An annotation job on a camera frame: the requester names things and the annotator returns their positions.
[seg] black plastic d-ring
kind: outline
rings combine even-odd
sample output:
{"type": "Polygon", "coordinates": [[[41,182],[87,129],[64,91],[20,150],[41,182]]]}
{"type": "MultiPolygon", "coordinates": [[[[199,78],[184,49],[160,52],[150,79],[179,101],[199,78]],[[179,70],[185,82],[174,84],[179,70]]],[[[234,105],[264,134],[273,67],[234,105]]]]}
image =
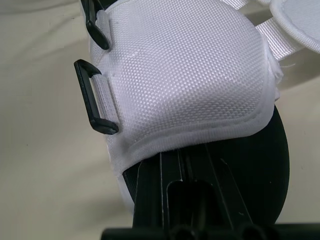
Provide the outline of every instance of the black plastic d-ring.
{"type": "Polygon", "coordinates": [[[110,48],[108,39],[96,26],[97,12],[105,10],[106,6],[100,0],[81,0],[81,3],[85,14],[85,26],[89,35],[100,48],[108,50],[110,48]]]}
{"type": "Polygon", "coordinates": [[[95,95],[90,83],[90,78],[92,78],[93,75],[101,74],[99,69],[82,59],[74,63],[74,68],[79,80],[91,127],[97,132],[107,135],[113,135],[119,132],[119,128],[114,122],[100,118],[95,95]]]}

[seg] textured white fabric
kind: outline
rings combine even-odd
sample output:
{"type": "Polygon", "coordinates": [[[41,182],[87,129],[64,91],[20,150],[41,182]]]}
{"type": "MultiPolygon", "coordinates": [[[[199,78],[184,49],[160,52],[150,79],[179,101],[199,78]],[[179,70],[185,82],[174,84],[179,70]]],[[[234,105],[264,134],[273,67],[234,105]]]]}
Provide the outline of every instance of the textured white fabric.
{"type": "Polygon", "coordinates": [[[248,0],[221,0],[221,1],[230,5],[236,10],[242,8],[249,2],[248,0]]]}
{"type": "Polygon", "coordinates": [[[320,53],[320,0],[272,0],[270,10],[289,36],[320,53]]]}
{"type": "Polygon", "coordinates": [[[256,26],[256,29],[265,35],[269,47],[278,61],[304,48],[290,37],[273,18],[256,26]]]}
{"type": "Polygon", "coordinates": [[[117,176],[158,152],[263,129],[282,77],[267,41],[219,0],[121,0],[97,15],[112,49],[91,44],[93,85],[117,176]]]}

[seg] white velcro strap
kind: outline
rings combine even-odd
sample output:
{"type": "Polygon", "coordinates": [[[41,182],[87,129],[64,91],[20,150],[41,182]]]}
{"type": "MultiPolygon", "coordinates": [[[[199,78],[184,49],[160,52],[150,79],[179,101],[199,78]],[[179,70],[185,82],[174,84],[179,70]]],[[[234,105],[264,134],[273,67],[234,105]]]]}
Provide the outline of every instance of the white velcro strap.
{"type": "MultiPolygon", "coordinates": [[[[236,10],[239,10],[240,8],[244,7],[249,3],[249,0],[221,0],[221,1],[230,5],[236,10]]],[[[256,1],[264,6],[268,6],[271,0],[256,0],[256,1]]]]}
{"type": "Polygon", "coordinates": [[[268,6],[271,2],[271,0],[257,0],[258,3],[264,5],[264,6],[268,6]]]}
{"type": "Polygon", "coordinates": [[[256,26],[256,29],[265,35],[269,47],[278,61],[304,48],[286,34],[273,18],[256,26]]]}
{"type": "Polygon", "coordinates": [[[320,0],[272,0],[270,10],[289,36],[320,53],[320,0]]]}
{"type": "Polygon", "coordinates": [[[101,118],[110,120],[118,125],[119,118],[109,89],[108,79],[101,74],[96,74],[93,75],[91,80],[98,100],[101,118]]]}
{"type": "Polygon", "coordinates": [[[248,0],[221,0],[221,1],[230,5],[236,10],[242,8],[249,2],[248,0]]]}

